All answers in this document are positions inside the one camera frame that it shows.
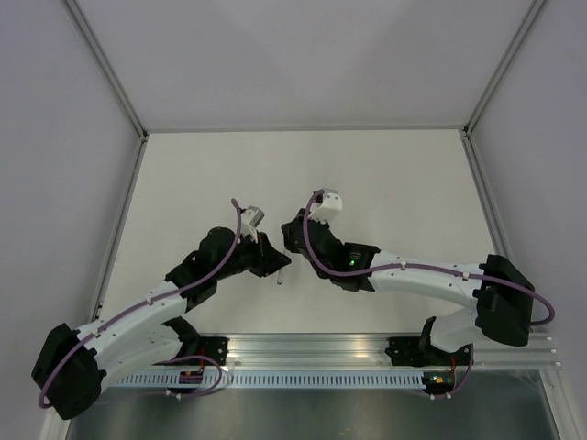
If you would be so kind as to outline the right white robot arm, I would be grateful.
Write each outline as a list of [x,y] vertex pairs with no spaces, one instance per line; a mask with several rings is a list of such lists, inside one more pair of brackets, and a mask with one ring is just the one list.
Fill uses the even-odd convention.
[[426,319],[407,342],[403,364],[467,363],[481,341],[524,347],[528,343],[534,289],[505,257],[482,264],[440,264],[403,259],[378,247],[344,243],[327,224],[302,213],[281,227],[285,248],[303,256],[320,279],[349,292],[404,292],[457,304],[459,309]]

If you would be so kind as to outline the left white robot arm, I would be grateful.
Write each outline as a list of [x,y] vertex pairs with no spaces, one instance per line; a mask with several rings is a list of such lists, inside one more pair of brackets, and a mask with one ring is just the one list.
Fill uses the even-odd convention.
[[210,230],[144,298],[111,317],[50,330],[31,373],[39,407],[69,420],[107,388],[151,365],[219,367],[185,316],[216,294],[221,280],[243,272],[266,278],[290,262],[262,232],[250,237],[225,227]]

